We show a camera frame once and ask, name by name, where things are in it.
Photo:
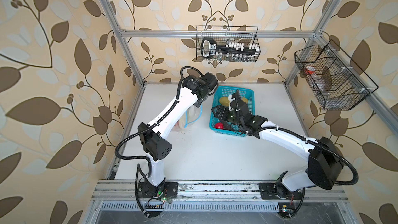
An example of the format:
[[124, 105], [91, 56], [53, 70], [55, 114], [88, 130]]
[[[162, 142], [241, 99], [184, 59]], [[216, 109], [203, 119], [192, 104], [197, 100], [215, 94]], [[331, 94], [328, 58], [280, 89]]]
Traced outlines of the clear zip top bag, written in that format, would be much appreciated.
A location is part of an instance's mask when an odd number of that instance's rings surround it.
[[203, 112], [203, 107], [191, 106], [176, 122], [172, 131], [182, 132], [190, 128], [196, 121], [198, 121]]

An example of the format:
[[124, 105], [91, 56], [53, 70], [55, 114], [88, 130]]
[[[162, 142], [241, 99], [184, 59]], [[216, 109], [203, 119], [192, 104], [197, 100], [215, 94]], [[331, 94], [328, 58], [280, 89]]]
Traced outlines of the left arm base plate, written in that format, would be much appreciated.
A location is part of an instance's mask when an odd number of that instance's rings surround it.
[[178, 194], [179, 183], [176, 181], [164, 181], [158, 186], [153, 186], [148, 181], [142, 181], [138, 184], [138, 193], [142, 198], [176, 198]]

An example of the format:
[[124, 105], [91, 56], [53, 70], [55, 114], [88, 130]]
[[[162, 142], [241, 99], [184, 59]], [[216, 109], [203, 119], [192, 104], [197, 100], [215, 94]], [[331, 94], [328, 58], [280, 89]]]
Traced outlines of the yellow toy lemon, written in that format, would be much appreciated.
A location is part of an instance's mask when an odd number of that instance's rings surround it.
[[226, 96], [220, 97], [219, 98], [219, 103], [220, 103], [220, 105], [225, 106], [225, 107], [229, 107], [230, 106], [230, 100]]

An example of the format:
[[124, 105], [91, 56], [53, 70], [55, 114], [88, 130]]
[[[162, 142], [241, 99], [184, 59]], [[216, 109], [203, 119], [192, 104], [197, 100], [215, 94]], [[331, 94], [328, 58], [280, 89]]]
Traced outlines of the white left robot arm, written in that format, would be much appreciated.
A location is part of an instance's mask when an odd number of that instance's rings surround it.
[[[163, 185], [165, 181], [163, 159], [172, 150], [172, 144], [166, 138], [173, 126], [190, 107], [200, 107], [209, 96], [215, 94], [219, 85], [215, 75], [202, 74], [191, 66], [184, 66], [180, 70], [180, 76], [176, 96], [169, 105], [149, 123], [142, 122], [136, 133], [122, 140], [115, 148], [115, 155], [120, 160], [145, 159], [148, 164], [147, 182], [155, 188]], [[121, 147], [135, 137], [140, 138], [146, 154], [122, 155]]]

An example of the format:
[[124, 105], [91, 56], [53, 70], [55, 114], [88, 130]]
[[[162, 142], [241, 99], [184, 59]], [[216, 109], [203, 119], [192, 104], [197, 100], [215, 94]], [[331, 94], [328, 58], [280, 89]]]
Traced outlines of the white toy radish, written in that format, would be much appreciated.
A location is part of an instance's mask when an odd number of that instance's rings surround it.
[[191, 106], [187, 110], [187, 125], [193, 124], [196, 122], [202, 115], [202, 107]]

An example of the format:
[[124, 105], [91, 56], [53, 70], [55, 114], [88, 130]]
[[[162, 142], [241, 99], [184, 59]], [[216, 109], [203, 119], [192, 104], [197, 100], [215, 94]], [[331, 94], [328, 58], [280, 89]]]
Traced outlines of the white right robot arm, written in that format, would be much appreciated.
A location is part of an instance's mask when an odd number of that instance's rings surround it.
[[295, 153], [307, 162], [296, 172], [283, 172], [274, 184], [274, 193], [286, 199], [305, 188], [330, 190], [334, 185], [352, 186], [359, 181], [356, 168], [339, 153], [333, 142], [302, 136], [282, 128], [267, 118], [253, 115], [237, 90], [228, 97], [229, 106], [219, 104], [211, 111], [224, 124], [237, 126], [241, 134], [273, 142]]

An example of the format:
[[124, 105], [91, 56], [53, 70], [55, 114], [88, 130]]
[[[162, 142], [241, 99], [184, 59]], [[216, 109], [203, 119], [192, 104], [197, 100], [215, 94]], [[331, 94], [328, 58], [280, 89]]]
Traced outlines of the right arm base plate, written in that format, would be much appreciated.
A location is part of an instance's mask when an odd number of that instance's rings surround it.
[[300, 200], [302, 191], [289, 191], [282, 183], [259, 183], [262, 200]]

